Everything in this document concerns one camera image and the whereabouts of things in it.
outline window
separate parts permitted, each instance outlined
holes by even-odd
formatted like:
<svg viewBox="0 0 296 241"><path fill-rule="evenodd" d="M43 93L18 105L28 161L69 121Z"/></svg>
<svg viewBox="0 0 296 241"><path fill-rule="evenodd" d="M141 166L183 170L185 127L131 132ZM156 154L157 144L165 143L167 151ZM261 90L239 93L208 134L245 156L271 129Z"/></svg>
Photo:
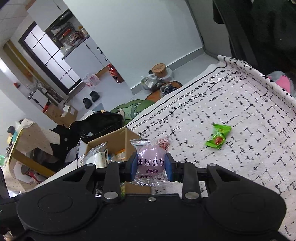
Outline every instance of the window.
<svg viewBox="0 0 296 241"><path fill-rule="evenodd" d="M62 60L64 56L50 37L33 22L19 40L21 46L52 81L66 94L80 82L80 77Z"/></svg>

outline purple mochi candy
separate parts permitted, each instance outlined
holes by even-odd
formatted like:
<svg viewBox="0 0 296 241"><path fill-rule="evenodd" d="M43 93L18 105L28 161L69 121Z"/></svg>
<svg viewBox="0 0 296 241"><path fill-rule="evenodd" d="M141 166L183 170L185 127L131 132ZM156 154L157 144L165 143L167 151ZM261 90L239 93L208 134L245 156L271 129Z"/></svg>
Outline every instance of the purple mochi candy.
<svg viewBox="0 0 296 241"><path fill-rule="evenodd" d="M138 151L138 170L141 174L157 176L165 168L166 151L158 145L143 146Z"/></svg>

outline metal screw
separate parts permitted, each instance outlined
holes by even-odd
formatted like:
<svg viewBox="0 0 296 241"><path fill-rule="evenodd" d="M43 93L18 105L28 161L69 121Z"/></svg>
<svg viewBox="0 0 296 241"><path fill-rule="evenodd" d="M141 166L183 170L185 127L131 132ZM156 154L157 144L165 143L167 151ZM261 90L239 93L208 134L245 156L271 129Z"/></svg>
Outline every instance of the metal screw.
<svg viewBox="0 0 296 241"><path fill-rule="evenodd" d="M200 195L197 192L187 192L185 193L185 198L187 199L197 199Z"/></svg>
<svg viewBox="0 0 296 241"><path fill-rule="evenodd" d="M148 201L155 202L156 201L156 198L155 197L150 197L150 198L148 198Z"/></svg>
<svg viewBox="0 0 296 241"><path fill-rule="evenodd" d="M117 192L106 192L106 193L104 194L104 197L105 197L106 199L115 199L115 198L118 197L118 193L117 193Z"/></svg>

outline white cabinet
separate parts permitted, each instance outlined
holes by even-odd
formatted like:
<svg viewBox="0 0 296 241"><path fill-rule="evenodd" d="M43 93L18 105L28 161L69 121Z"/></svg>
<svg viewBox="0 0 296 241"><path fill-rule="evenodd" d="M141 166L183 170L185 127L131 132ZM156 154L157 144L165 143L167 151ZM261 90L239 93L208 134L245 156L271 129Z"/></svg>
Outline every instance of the white cabinet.
<svg viewBox="0 0 296 241"><path fill-rule="evenodd" d="M40 90L36 90L30 101L33 102L39 109L43 110L48 99Z"/></svg>
<svg viewBox="0 0 296 241"><path fill-rule="evenodd" d="M88 73L96 74L104 68L84 42L74 49L65 61L80 78L84 78Z"/></svg>
<svg viewBox="0 0 296 241"><path fill-rule="evenodd" d="M42 31L63 13L53 0L37 0L27 11Z"/></svg>
<svg viewBox="0 0 296 241"><path fill-rule="evenodd" d="M66 12L69 8L63 0L53 0L62 12Z"/></svg>
<svg viewBox="0 0 296 241"><path fill-rule="evenodd" d="M102 63L102 65L104 67L107 66L110 63L108 61L108 59L106 58L106 56L104 55L104 53L98 47L96 42L91 37L89 37L84 42L89 47L89 49L93 52L93 54L98 58L98 60Z"/></svg>

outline bed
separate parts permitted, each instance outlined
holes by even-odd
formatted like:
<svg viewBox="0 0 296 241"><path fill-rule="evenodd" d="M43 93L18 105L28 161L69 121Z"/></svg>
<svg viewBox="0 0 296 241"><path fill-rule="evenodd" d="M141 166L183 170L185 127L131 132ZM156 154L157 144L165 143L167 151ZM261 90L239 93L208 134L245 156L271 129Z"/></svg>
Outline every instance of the bed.
<svg viewBox="0 0 296 241"><path fill-rule="evenodd" d="M142 111L127 127L143 138L166 134L175 161L216 163L279 193L287 205L280 232L296 239L296 100L248 63L219 56L201 75ZM212 123L232 131L220 150L205 145ZM155 188L181 192L182 186ZM202 195L206 196L204 186Z"/></svg>

